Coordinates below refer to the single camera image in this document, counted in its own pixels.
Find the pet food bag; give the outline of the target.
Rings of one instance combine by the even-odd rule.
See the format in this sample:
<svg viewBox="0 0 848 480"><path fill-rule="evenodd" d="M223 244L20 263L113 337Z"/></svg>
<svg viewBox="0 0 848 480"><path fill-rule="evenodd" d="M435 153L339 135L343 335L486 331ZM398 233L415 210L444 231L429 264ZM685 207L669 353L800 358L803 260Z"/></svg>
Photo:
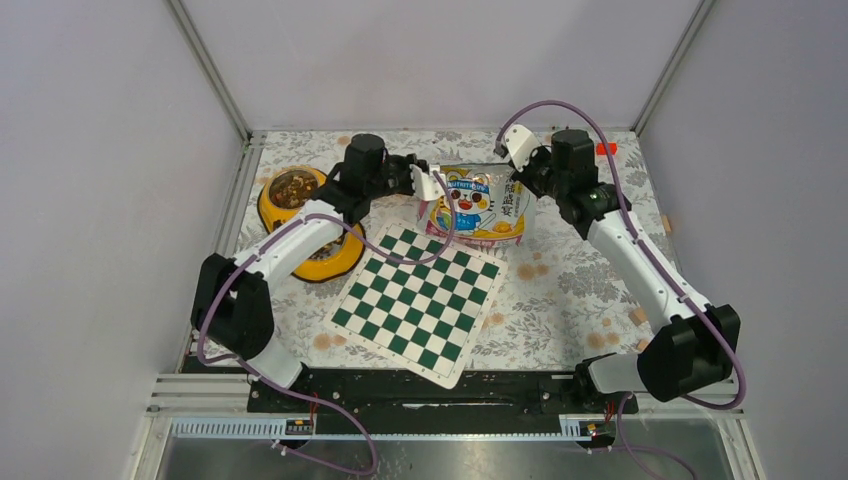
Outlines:
<svg viewBox="0 0 848 480"><path fill-rule="evenodd" d="M465 163L443 166L441 172L448 195L420 204L420 230L445 237L453 229L456 241L485 248L519 245L534 236L537 197L513 178L513 167ZM445 199L452 202L455 217Z"/></svg>

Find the wooden cube near right arm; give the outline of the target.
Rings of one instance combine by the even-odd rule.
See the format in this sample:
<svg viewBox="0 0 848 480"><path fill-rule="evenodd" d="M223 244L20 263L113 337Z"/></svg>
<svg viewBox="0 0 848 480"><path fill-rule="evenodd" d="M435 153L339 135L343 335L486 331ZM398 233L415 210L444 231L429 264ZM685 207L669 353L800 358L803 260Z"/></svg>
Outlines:
<svg viewBox="0 0 848 480"><path fill-rule="evenodd" d="M649 322L646 311L642 307L633 309L628 314L628 317L635 326L641 326Z"/></svg>

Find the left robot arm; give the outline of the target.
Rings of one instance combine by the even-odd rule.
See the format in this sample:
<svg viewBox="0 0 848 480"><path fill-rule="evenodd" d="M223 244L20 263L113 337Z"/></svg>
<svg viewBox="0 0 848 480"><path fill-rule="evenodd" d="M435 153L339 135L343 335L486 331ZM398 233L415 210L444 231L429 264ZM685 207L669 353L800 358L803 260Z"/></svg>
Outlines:
<svg viewBox="0 0 848 480"><path fill-rule="evenodd" d="M199 339L211 339L272 386L272 398L288 411L309 401L304 368L275 336L271 291L321 247L349 233L374 200L400 194L433 201L447 191L439 166L413 154L388 152L374 134L356 134L343 159L327 174L292 219L256 245L232 257L213 253L202 263L191 323Z"/></svg>

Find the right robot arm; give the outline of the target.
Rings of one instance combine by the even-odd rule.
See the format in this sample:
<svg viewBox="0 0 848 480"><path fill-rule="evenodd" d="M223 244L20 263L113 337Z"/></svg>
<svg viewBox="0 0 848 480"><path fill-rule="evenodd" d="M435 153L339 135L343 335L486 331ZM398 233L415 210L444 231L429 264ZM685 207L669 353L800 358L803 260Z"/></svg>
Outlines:
<svg viewBox="0 0 848 480"><path fill-rule="evenodd" d="M575 402L597 412L617 392L647 392L668 402L728 379L741 321L715 306L662 256L617 186L599 178L596 147L584 130L555 132L548 146L527 128L508 128L502 144L514 179L555 201L561 218L611 264L645 312L654 333L636 354L581 362Z"/></svg>

